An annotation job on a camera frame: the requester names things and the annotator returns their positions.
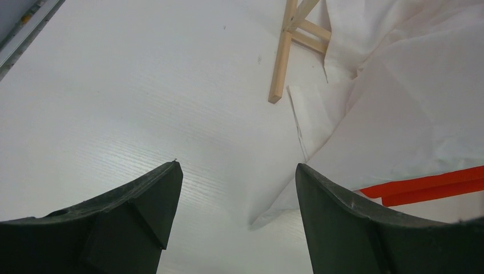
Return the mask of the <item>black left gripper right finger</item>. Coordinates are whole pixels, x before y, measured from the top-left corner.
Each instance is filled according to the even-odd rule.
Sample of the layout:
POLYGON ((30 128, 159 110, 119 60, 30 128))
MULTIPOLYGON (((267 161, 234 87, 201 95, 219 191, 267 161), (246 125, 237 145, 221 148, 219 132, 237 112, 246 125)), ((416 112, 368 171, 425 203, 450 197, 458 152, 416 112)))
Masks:
POLYGON ((483 218, 457 223, 386 208, 306 164, 295 184, 314 273, 482 273, 483 218))

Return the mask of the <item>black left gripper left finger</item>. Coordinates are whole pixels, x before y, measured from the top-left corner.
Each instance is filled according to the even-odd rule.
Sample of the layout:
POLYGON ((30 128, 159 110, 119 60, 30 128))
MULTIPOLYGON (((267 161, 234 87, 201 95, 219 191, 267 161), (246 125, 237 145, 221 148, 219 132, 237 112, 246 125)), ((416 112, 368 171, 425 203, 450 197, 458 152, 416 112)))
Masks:
POLYGON ((2 273, 156 273, 183 172, 167 162, 45 217, 1 223, 2 273))

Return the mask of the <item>orange shorts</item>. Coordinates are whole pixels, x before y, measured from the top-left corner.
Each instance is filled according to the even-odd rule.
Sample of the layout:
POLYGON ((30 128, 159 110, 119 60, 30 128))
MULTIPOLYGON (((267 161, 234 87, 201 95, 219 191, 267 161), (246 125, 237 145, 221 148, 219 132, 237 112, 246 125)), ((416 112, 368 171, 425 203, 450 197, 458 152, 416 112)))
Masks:
POLYGON ((483 191, 483 167, 388 182, 360 191, 369 198, 380 198, 386 207, 448 198, 483 191))

